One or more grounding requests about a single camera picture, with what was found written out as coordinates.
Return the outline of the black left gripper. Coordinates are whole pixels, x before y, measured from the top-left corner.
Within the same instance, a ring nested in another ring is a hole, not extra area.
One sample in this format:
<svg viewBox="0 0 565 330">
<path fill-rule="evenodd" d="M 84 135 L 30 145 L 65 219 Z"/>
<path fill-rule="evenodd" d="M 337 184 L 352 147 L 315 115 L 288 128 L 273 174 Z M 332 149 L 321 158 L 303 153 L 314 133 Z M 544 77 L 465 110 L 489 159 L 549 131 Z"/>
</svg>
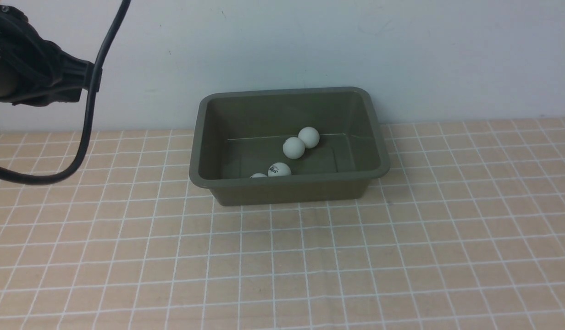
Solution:
<svg viewBox="0 0 565 330">
<path fill-rule="evenodd" d="M 98 92 L 94 64 L 41 38 L 20 9 L 0 5 L 0 102 L 44 107 L 79 102 L 84 90 Z"/>
</svg>

